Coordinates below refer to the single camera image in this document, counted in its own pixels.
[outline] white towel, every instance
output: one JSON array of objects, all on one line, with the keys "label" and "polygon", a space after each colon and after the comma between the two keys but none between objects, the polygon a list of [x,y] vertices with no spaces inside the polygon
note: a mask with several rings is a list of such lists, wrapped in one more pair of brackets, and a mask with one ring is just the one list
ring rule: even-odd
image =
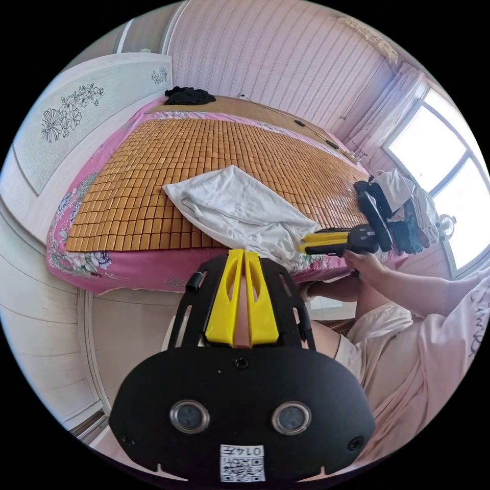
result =
[{"label": "white towel", "polygon": [[410,199],[415,190],[415,184],[403,177],[395,168],[388,172],[378,171],[373,182],[376,182],[381,187],[393,213]]},{"label": "white towel", "polygon": [[301,239],[320,226],[232,165],[167,184],[164,192],[197,228],[232,249],[258,252],[290,268]]},{"label": "white towel", "polygon": [[439,221],[439,216],[432,197],[424,189],[417,187],[412,202],[420,231],[429,239],[430,245],[438,244],[439,231],[435,224]]}]

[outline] white shorts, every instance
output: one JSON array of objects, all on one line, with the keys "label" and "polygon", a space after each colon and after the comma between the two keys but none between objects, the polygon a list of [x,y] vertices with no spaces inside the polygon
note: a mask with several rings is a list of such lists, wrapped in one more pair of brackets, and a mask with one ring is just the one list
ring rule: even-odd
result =
[{"label": "white shorts", "polygon": [[340,337],[335,360],[354,374],[372,409],[401,386],[418,361],[418,326],[408,310],[388,303],[364,314],[347,337]]}]

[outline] hand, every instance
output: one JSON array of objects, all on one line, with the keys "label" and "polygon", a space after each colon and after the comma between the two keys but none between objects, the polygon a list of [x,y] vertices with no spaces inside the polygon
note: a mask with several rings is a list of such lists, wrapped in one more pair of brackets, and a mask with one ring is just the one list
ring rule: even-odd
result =
[{"label": "hand", "polygon": [[376,255],[373,254],[355,254],[350,250],[345,250],[344,260],[351,270],[358,270],[362,282],[375,287],[379,277],[383,275],[388,268],[383,265]]}]

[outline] yellow plastic part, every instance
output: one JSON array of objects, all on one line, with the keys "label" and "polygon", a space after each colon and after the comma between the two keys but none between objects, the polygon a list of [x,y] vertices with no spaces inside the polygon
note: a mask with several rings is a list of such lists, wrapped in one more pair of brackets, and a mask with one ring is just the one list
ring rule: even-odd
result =
[{"label": "yellow plastic part", "polygon": [[303,238],[304,242],[308,243],[329,243],[331,245],[338,245],[339,243],[347,243],[349,240],[348,231],[336,231],[332,233],[311,233]]},{"label": "yellow plastic part", "polygon": [[[206,328],[206,338],[209,342],[235,347],[233,338],[238,317],[242,263],[243,249],[228,252],[228,260]],[[229,291],[232,286],[233,295],[230,299]]]},{"label": "yellow plastic part", "polygon": [[257,344],[275,344],[279,338],[279,332],[259,254],[255,252],[245,252],[245,279],[250,347]]},{"label": "yellow plastic part", "polygon": [[298,250],[305,252],[307,247],[323,247],[326,245],[343,245],[349,241],[348,231],[338,231],[332,233],[311,233],[303,238],[303,243]]}]

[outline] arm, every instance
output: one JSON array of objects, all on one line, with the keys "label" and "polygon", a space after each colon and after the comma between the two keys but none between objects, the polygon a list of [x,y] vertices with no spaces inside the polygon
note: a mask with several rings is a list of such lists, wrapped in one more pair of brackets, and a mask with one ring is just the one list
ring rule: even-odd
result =
[{"label": "arm", "polygon": [[478,281],[447,281],[385,269],[375,275],[373,287],[394,303],[419,316],[448,316]]},{"label": "arm", "polygon": [[436,313],[448,316],[461,300],[480,282],[478,277],[448,281],[392,271],[372,254],[357,255],[346,251],[350,268],[359,270],[360,278],[390,301],[422,317]]}]

